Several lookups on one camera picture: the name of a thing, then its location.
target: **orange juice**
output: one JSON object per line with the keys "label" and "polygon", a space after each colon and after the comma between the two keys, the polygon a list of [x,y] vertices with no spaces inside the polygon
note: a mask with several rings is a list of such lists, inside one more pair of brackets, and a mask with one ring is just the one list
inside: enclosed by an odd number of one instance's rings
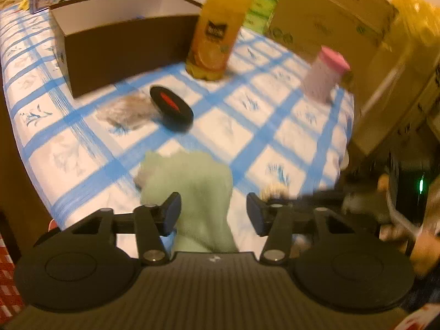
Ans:
{"label": "orange juice", "polygon": [[245,14],[253,0],[206,0],[195,28],[186,71],[217,80],[225,70]]}

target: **blue and white tablecloth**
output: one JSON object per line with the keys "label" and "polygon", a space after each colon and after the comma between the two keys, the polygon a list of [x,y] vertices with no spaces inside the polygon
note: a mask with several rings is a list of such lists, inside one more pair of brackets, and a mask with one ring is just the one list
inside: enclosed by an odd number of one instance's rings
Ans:
{"label": "blue and white tablecloth", "polygon": [[[1,11],[4,93],[15,139],[33,185],[61,227],[101,207],[127,213],[138,206],[133,176],[147,150],[203,150],[228,164],[234,191],[227,220],[238,248],[257,255],[265,239],[246,215],[248,192],[281,181],[294,196],[337,180],[352,129],[353,96],[337,89],[332,106],[308,101],[298,88],[308,65],[261,35],[241,29],[220,82],[194,80],[180,63],[75,100],[52,43],[47,11]],[[175,134],[153,121],[125,130],[96,118],[98,107],[128,93],[149,93],[152,84],[169,87],[192,107],[188,133]],[[118,235],[118,246],[137,256],[134,236]]]}

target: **green cloth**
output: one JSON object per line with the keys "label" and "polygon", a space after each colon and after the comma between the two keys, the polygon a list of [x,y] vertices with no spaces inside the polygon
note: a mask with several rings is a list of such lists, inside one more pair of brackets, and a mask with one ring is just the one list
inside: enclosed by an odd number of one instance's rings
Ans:
{"label": "green cloth", "polygon": [[142,185],[143,205],[160,205],[173,191],[181,195],[173,252],[237,251],[226,222],[232,194],[227,165],[201,151],[181,151],[170,157],[148,152],[135,182]]}

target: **white plastic container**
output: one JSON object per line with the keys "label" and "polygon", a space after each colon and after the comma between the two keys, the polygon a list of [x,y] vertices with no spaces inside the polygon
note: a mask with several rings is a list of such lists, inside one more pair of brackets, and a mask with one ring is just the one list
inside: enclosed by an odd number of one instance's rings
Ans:
{"label": "white plastic container", "polygon": [[322,46],[318,57],[302,82],[301,89],[309,98],[326,104],[330,100],[331,90],[349,70],[350,65],[342,54]]}

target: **round black disc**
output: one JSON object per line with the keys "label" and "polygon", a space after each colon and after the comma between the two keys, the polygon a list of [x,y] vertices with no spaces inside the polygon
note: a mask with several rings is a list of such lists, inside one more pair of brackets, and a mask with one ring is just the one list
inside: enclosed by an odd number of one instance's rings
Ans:
{"label": "round black disc", "polygon": [[190,106],[170,89],[152,86],[150,96],[161,111],[164,122],[171,129],[185,130],[192,125],[194,113]]}
{"label": "round black disc", "polygon": [[96,236],[58,237],[23,257],[15,283],[26,303],[55,312],[101,306],[133,283],[137,262]]}
{"label": "round black disc", "polygon": [[333,235],[296,260],[294,276],[307,295],[344,312],[395,306],[411,289],[409,259],[371,235]]}

